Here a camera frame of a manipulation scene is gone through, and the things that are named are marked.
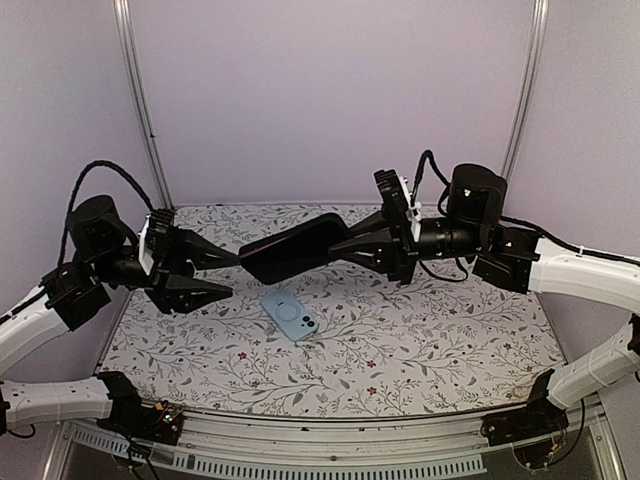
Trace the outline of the black phone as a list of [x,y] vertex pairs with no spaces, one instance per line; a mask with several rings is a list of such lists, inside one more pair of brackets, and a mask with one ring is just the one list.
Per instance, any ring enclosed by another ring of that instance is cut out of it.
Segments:
[[244,245],[241,266],[255,279],[272,285],[331,262],[329,249],[349,239],[348,227],[326,213],[296,227]]

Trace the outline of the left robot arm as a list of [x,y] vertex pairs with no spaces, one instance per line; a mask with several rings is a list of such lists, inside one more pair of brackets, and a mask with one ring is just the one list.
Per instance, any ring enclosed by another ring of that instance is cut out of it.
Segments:
[[[231,288],[196,278],[198,270],[236,266],[237,255],[173,223],[167,209],[151,211],[141,233],[120,218],[114,200],[98,195],[68,214],[71,261],[46,274],[1,317],[1,370],[92,320],[118,287],[142,290],[164,314],[186,314],[232,296]],[[165,408],[144,405],[121,372],[67,383],[1,383],[1,431],[17,434],[37,423],[93,418],[124,437],[155,438],[173,431]]]

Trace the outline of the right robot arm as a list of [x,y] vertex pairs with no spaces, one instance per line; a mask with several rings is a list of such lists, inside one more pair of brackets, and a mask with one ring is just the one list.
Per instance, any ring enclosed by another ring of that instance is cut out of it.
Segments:
[[468,257],[475,261],[474,275],[499,289],[565,294],[630,312],[609,340],[536,378],[517,415],[524,435],[539,435],[556,412],[638,373],[638,260],[570,245],[529,222],[504,217],[507,182],[481,165],[454,168],[441,195],[441,215],[430,219],[420,218],[417,192],[394,171],[380,170],[374,178],[383,199],[380,212],[330,247],[331,258],[408,284],[426,260]]

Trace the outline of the light blue phone case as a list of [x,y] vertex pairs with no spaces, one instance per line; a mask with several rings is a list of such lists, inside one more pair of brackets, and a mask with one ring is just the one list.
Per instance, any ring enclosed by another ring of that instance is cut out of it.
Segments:
[[306,308],[288,291],[266,295],[261,306],[278,329],[291,341],[302,341],[314,335],[319,324]]

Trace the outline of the floral patterned table mat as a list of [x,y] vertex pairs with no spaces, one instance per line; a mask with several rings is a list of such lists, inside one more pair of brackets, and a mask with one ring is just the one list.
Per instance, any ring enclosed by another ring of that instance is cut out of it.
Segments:
[[133,294],[102,369],[195,410],[356,418],[519,403],[563,360],[534,295],[463,277],[451,260],[427,263],[406,286],[345,262],[284,282],[318,327],[301,342],[273,324],[268,287],[245,270],[202,278],[233,296],[164,315]]

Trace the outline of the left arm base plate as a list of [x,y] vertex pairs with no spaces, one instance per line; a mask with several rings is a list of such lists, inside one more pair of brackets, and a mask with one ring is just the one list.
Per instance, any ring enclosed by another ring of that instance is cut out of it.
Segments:
[[99,419],[99,428],[124,438],[146,440],[176,446],[182,433],[184,416],[181,408],[167,401],[154,405],[114,404],[108,418]]

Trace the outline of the front aluminium rail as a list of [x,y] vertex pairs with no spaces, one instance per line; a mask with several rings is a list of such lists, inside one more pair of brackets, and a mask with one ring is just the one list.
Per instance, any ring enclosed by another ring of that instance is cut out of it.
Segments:
[[89,421],[56,432],[47,479],[622,479],[597,396],[568,413],[566,431],[492,444],[483,412],[386,419],[184,415],[175,445],[147,458]]

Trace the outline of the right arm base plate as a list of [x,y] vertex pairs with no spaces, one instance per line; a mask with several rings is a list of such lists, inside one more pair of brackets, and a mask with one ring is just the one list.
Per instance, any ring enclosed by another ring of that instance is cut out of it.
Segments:
[[560,432],[568,426],[566,411],[544,400],[484,416],[480,434],[490,446],[498,446]]

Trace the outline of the left aluminium frame post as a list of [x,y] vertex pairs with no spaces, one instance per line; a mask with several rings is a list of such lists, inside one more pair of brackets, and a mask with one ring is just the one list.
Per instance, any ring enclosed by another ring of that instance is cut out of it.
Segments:
[[152,124],[146,99],[142,72],[137,55],[130,1],[113,1],[116,28],[122,51],[126,76],[128,78],[134,110],[149,163],[151,176],[160,204],[165,208],[173,208],[168,180],[161,162],[157,136]]

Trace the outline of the aluminium frame post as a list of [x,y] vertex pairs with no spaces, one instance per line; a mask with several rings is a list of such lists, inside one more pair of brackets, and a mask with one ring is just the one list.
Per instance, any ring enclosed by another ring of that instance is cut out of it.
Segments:
[[513,178],[516,162],[524,136],[529,110],[534,96],[535,84],[541,63],[549,16],[550,2],[535,0],[529,41],[525,55],[524,72],[521,81],[516,111],[507,142],[501,176],[508,182]]
[[146,99],[142,72],[137,55],[130,1],[113,1],[116,28],[122,51],[126,76],[128,78],[134,110],[149,163],[151,176],[160,204],[165,208],[173,208],[168,180],[161,162],[157,136],[152,124]]

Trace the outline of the right aluminium frame post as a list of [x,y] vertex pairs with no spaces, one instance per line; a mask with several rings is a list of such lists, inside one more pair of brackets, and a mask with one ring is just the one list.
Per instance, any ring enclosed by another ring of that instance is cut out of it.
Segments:
[[524,136],[529,110],[534,96],[535,84],[541,63],[549,16],[550,2],[535,0],[529,41],[525,55],[524,72],[521,81],[516,111],[507,142],[501,176],[508,182],[513,178],[516,162]]

